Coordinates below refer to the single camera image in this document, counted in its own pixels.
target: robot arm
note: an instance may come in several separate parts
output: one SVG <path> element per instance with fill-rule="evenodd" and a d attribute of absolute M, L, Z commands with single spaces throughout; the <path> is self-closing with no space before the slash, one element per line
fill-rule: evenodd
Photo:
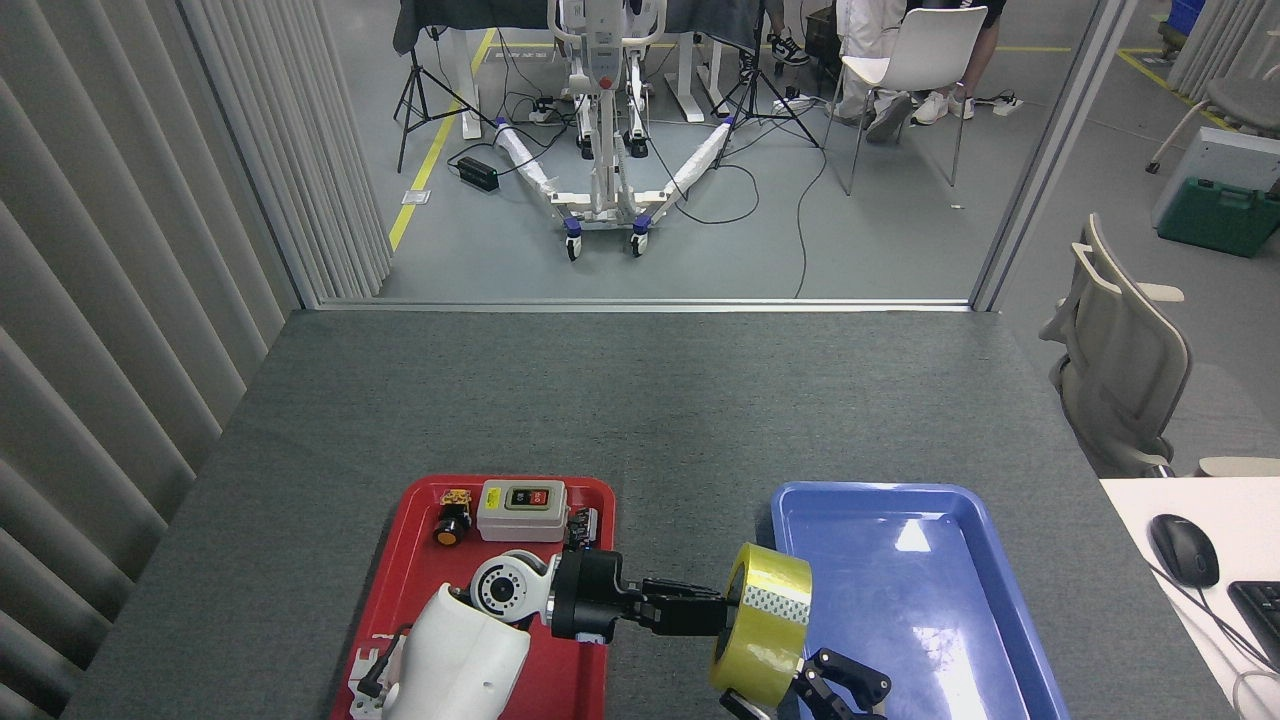
<path fill-rule="evenodd" d="M 553 637 L 607 644 L 618 619 L 658 635 L 719 635 L 732 626 L 732 605 L 701 585 L 626 582 L 617 552 L 566 551 L 548 564 L 512 550 L 483 562 L 470 592 L 442 585 L 426 603 L 406 642 L 401 678 L 387 694 L 383 717 L 497 720 L 529 653 L 522 629 L 534 618 Z M 865 714 L 854 712 L 829 683 L 847 687 Z M 796 667 L 791 687 L 817 720 L 884 720 L 891 684 L 887 675 L 822 648 Z M 721 705 L 744 720 L 768 717 L 733 689 Z"/>

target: black sneaker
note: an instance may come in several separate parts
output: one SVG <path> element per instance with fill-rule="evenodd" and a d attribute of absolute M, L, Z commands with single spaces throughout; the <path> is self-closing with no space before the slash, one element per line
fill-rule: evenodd
<path fill-rule="evenodd" d="M 809 54 L 796 45 L 796 41 L 790 35 L 781 36 L 771 32 L 768 41 L 773 45 L 773 56 L 780 63 L 786 65 L 804 65 L 809 61 Z"/>

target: gray office chair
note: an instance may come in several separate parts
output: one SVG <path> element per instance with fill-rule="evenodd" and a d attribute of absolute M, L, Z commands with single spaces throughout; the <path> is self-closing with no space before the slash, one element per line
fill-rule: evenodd
<path fill-rule="evenodd" d="M 1147 163 L 1147 172 L 1156 174 L 1160 172 L 1160 159 L 1174 143 L 1183 128 L 1192 122 L 1192 118 L 1204 108 L 1213 105 L 1224 115 L 1240 122 L 1245 127 L 1254 128 L 1262 135 L 1274 137 L 1280 133 L 1280 81 L 1272 79 L 1280 73 L 1276 65 L 1257 78 L 1213 78 L 1204 83 L 1208 99 L 1198 102 L 1183 115 L 1181 122 L 1169 133 L 1165 142 L 1160 145 L 1156 154 Z"/>
<path fill-rule="evenodd" d="M 1100 478 L 1171 475 L 1174 448 L 1162 433 L 1190 375 L 1192 352 L 1153 302 L 1180 302 L 1183 293 L 1130 279 L 1096 214 L 1071 251 L 1071 291 L 1039 333 L 1066 346 L 1050 372 L 1062 411 Z M 1280 475 L 1280 460 L 1206 457 L 1198 470 Z"/>

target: keyboard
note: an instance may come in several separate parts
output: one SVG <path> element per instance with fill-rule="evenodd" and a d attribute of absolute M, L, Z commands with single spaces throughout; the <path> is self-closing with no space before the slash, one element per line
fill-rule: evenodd
<path fill-rule="evenodd" d="M 1228 585 L 1226 593 L 1258 638 L 1260 650 L 1280 664 L 1280 580 L 1240 580 Z"/>

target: gray curtain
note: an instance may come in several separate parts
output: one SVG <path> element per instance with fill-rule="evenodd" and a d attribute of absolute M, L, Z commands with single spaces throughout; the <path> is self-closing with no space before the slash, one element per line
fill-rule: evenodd
<path fill-rule="evenodd" d="M 179 0 L 303 301 L 390 273 L 333 40 L 314 0 Z"/>
<path fill-rule="evenodd" d="M 173 3 L 0 3 L 0 717 L 61 711 L 297 306 Z"/>
<path fill-rule="evenodd" d="M 1275 29 L 1280 29 L 1280 3 L 1207 0 L 1169 70 L 1169 85 L 1199 101 L 1206 97 L 1204 83 L 1213 78 L 1261 76 L 1280 63 L 1267 35 Z"/>

